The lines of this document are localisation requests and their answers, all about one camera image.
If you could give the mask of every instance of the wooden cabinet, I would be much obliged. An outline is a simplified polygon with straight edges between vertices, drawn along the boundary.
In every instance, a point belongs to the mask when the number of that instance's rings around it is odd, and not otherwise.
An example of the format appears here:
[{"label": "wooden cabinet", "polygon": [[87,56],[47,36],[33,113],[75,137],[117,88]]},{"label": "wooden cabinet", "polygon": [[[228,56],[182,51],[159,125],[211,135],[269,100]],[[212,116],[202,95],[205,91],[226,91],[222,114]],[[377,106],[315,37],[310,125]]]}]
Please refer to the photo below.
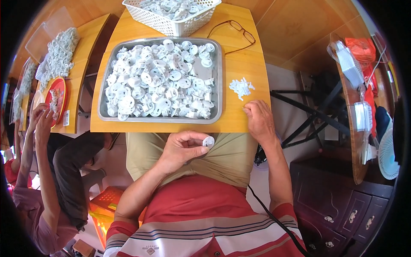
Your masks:
[{"label": "wooden cabinet", "polygon": [[373,196],[371,204],[357,230],[354,239],[366,243],[367,240],[374,234],[376,225],[380,222],[385,208],[387,206],[388,199]]},{"label": "wooden cabinet", "polygon": [[351,164],[339,162],[317,157],[290,165],[298,227],[313,256],[360,256],[393,190],[393,182],[380,177],[356,185]]},{"label": "wooden cabinet", "polygon": [[298,226],[307,251],[314,256],[335,256],[345,245],[344,236],[310,221],[304,214],[298,215]]},{"label": "wooden cabinet", "polygon": [[336,229],[343,219],[352,191],[337,183],[324,183],[319,178],[301,173],[294,204],[315,221]]},{"label": "wooden cabinet", "polygon": [[360,225],[370,201],[370,195],[354,191],[344,214],[343,222],[337,231],[342,235],[352,237]]}]

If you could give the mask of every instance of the glasses frame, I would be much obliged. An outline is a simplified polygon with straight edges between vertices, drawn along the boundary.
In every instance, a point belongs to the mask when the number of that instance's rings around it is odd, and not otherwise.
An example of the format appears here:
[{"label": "glasses frame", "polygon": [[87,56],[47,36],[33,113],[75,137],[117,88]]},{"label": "glasses frame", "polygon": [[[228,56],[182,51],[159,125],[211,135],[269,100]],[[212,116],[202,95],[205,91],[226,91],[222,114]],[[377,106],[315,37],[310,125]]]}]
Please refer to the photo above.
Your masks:
[{"label": "glasses frame", "polygon": [[[231,24],[232,21],[234,21],[235,23],[237,23],[238,25],[240,25],[241,29],[240,29],[240,30],[236,29],[236,28]],[[235,52],[244,50],[244,49],[246,49],[246,48],[248,48],[248,47],[250,47],[250,46],[252,46],[252,45],[254,45],[254,44],[256,43],[255,37],[254,37],[250,32],[248,32],[247,30],[245,30],[245,29],[243,28],[243,26],[242,26],[241,24],[239,24],[239,23],[238,23],[237,21],[235,21],[235,20],[229,20],[229,21],[225,21],[225,22],[222,22],[222,23],[220,23],[220,24],[217,24],[216,26],[214,26],[214,27],[211,29],[211,31],[210,31],[210,33],[208,34],[207,38],[210,37],[211,33],[213,32],[213,30],[214,30],[216,27],[218,27],[218,26],[220,26],[220,25],[223,25],[223,24],[226,24],[226,23],[230,24],[230,26],[233,27],[233,28],[235,28],[237,31],[240,31],[240,32],[243,31],[242,35],[245,37],[245,39],[247,39],[248,42],[251,43],[251,45],[246,46],[246,47],[243,47],[243,48],[241,48],[241,49],[237,49],[237,50],[231,51],[231,52],[227,52],[227,53],[224,54],[225,56],[226,56],[227,54],[230,54],[230,53],[235,53]],[[248,38],[245,36],[245,33],[246,33],[246,32],[252,36],[252,38],[254,39],[253,42],[249,41]]]}]

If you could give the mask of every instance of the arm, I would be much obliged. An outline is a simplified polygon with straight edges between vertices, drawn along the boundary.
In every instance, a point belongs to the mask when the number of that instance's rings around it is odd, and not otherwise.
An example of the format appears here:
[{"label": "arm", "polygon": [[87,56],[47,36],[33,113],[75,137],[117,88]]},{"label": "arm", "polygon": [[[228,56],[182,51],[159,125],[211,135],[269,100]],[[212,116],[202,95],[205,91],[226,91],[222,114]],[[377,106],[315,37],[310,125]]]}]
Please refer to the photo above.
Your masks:
[{"label": "arm", "polygon": [[19,162],[20,172],[17,175],[16,187],[27,187],[30,167],[33,162],[33,134],[36,128],[36,124],[42,114],[42,111],[45,108],[45,104],[39,104],[39,106],[37,106],[36,109],[33,110],[32,115],[30,116],[30,123],[27,128],[26,137],[24,140],[23,154],[21,156],[21,162]]},{"label": "arm", "polygon": [[203,147],[207,134],[194,131],[173,133],[169,136],[163,154],[156,164],[134,181],[123,193],[114,214],[114,221],[124,221],[139,226],[139,216],[161,181],[177,171],[185,162],[209,151]]},{"label": "arm", "polygon": [[18,172],[21,161],[20,136],[18,134],[19,127],[20,120],[16,120],[16,122],[14,123],[14,152],[16,153],[16,159],[12,162],[12,171],[14,173]]},{"label": "arm", "polygon": [[26,188],[31,163],[33,161],[33,132],[27,131],[23,146],[20,171],[17,175],[16,187]]},{"label": "arm", "polygon": [[152,194],[166,177],[166,167],[156,163],[148,172],[134,181],[123,193],[114,215],[114,221],[124,221],[139,227],[139,216]]},{"label": "arm", "polygon": [[57,223],[60,216],[60,205],[54,179],[51,175],[47,157],[47,142],[50,137],[50,127],[53,121],[53,112],[49,109],[40,116],[36,125],[36,154],[39,165],[41,194],[44,204],[42,217],[50,226],[51,231],[57,232]]},{"label": "arm", "polygon": [[261,145],[268,161],[268,187],[270,192],[270,212],[283,203],[293,204],[291,176],[281,144],[276,138]]},{"label": "arm", "polygon": [[251,101],[243,108],[248,116],[248,129],[260,143],[268,161],[270,212],[283,203],[293,204],[293,191],[288,164],[275,135],[271,109],[264,101]]}]

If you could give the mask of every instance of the black cable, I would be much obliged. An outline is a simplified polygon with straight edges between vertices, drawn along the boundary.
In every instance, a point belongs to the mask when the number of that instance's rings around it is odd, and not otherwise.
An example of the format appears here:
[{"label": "black cable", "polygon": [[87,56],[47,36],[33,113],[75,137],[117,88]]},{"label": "black cable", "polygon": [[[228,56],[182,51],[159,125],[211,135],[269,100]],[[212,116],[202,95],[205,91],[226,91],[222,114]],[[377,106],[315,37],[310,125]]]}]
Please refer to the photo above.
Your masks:
[{"label": "black cable", "polygon": [[265,162],[267,160],[266,153],[264,152],[263,148],[261,147],[260,144],[258,144],[257,147],[257,152],[254,157],[254,163],[259,166],[261,163]]},{"label": "black cable", "polygon": [[261,204],[261,206],[264,208],[264,210],[266,211],[266,213],[268,214],[268,216],[275,222],[277,222],[277,224],[284,229],[284,231],[291,237],[291,239],[293,240],[294,244],[296,245],[297,249],[301,252],[302,255],[304,255],[305,257],[312,257],[311,254],[309,254],[301,245],[300,243],[297,241],[297,238],[293,235],[293,233],[291,233],[291,231],[284,226],[276,217],[274,217],[273,214],[271,214],[271,212],[266,208],[266,206],[263,204],[263,202],[256,196],[256,194],[254,194],[253,189],[250,187],[250,185],[248,185],[248,188],[251,190],[251,193],[254,195],[254,197],[257,199],[257,201]]}]

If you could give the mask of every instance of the eyeglasses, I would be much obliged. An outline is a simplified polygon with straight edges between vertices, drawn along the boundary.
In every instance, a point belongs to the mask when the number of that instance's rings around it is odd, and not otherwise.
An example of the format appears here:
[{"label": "eyeglasses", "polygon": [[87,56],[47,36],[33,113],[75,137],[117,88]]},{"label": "eyeglasses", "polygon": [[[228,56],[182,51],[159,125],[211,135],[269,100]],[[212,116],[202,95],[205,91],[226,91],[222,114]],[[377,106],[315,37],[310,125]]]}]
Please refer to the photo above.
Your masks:
[{"label": "eyeglasses", "polygon": [[254,38],[254,36],[253,36],[250,32],[246,31],[237,21],[233,21],[233,20],[225,21],[225,22],[223,22],[223,23],[220,23],[220,24],[214,26],[214,27],[211,29],[210,33],[208,34],[207,38],[210,37],[212,31],[213,31],[216,27],[218,27],[218,26],[220,26],[220,25],[223,25],[223,24],[226,24],[226,23],[230,24],[231,27],[235,28],[235,29],[238,30],[238,31],[243,31],[243,33],[242,33],[243,36],[248,40],[248,42],[251,43],[251,45],[246,46],[246,47],[241,48],[241,49],[238,49],[238,50],[235,50],[235,51],[231,51],[231,52],[225,53],[225,55],[227,55],[227,54],[229,54],[229,53],[234,53],[234,52],[238,52],[238,51],[244,50],[244,49],[246,49],[246,48],[248,48],[248,47],[250,47],[250,46],[252,46],[253,44],[256,43],[256,39]]}]

